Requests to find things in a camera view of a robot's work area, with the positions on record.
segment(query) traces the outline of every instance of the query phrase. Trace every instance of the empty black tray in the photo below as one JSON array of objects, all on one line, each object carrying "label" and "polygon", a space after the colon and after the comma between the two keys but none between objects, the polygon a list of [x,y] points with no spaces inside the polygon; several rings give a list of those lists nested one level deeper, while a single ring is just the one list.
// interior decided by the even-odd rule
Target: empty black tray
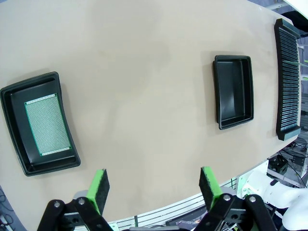
[{"label": "empty black tray", "polygon": [[26,176],[80,165],[64,114],[58,73],[0,90],[6,123]]},{"label": "empty black tray", "polygon": [[213,62],[216,121],[220,130],[254,118],[253,82],[249,56],[217,55]]}]

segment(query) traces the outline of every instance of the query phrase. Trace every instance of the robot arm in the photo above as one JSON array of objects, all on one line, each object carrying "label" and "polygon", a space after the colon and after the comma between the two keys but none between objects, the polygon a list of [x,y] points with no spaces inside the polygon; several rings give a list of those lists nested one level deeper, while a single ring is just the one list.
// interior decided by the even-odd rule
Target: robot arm
[{"label": "robot arm", "polygon": [[241,190],[242,198],[257,194],[265,203],[277,208],[288,207],[282,218],[282,224],[286,229],[308,229],[308,189],[285,186],[256,170],[250,174]]}]

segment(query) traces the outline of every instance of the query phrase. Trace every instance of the bolt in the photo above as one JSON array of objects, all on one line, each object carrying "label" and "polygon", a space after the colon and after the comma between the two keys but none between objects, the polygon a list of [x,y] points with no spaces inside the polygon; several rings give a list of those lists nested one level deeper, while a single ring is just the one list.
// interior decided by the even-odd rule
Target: bolt
[{"label": "bolt", "polygon": [[54,203],[54,206],[55,206],[56,208],[58,208],[58,207],[60,207],[60,203],[59,203],[58,201],[56,201],[56,202]]},{"label": "bolt", "polygon": [[250,198],[249,198],[249,200],[250,200],[250,202],[255,202],[256,201],[256,198],[254,197],[254,196],[251,196]]},{"label": "bolt", "polygon": [[79,203],[80,205],[83,205],[83,204],[85,203],[85,200],[81,198],[81,199],[78,201],[78,203]]},{"label": "bolt", "polygon": [[224,196],[223,196],[223,199],[224,199],[225,201],[229,201],[229,200],[231,199],[231,197],[230,197],[229,195],[224,195]]}]

